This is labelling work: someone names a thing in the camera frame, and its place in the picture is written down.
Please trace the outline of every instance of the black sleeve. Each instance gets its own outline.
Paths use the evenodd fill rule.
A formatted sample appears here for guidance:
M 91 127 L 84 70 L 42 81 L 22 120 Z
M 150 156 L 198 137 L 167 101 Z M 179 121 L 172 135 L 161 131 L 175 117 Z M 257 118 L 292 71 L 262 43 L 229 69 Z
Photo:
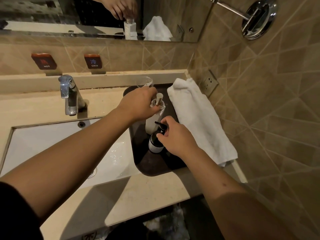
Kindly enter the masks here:
M 0 182 L 0 214 L 1 239 L 43 239 L 33 209 L 14 187 L 3 182 Z

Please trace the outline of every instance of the white sink basin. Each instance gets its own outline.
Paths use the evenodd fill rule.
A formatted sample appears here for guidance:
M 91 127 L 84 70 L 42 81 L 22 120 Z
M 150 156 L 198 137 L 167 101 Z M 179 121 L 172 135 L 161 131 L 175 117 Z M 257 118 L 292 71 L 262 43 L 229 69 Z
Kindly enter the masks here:
M 99 119 L 83 120 L 85 127 Z M 42 152 L 55 143 L 81 130 L 79 121 L 15 129 L 0 176 Z M 94 173 L 81 186 L 89 187 L 140 173 L 134 165 L 129 130 L 127 129 L 103 157 Z

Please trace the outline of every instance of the faucet handle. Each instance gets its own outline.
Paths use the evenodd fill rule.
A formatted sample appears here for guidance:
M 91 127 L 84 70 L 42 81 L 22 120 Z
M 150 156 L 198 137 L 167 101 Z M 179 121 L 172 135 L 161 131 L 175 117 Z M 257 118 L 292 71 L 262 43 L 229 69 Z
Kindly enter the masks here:
M 59 76 L 58 80 L 60 82 L 61 98 L 67 99 L 69 97 L 69 89 L 74 88 L 76 84 L 70 75 Z

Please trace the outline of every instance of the glass cup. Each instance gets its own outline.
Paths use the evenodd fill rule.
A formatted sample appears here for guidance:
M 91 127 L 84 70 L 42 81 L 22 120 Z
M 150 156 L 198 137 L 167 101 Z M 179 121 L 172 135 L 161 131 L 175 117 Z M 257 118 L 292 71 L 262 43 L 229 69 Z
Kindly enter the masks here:
M 136 85 L 138 88 L 144 86 L 153 87 L 153 80 L 148 76 L 140 76 L 136 79 Z

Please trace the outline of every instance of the mirror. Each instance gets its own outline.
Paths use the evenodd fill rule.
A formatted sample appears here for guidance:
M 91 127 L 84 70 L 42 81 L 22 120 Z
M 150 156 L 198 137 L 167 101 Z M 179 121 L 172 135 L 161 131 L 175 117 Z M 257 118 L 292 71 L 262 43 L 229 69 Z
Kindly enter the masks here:
M 197 42 L 210 0 L 0 0 L 0 34 Z

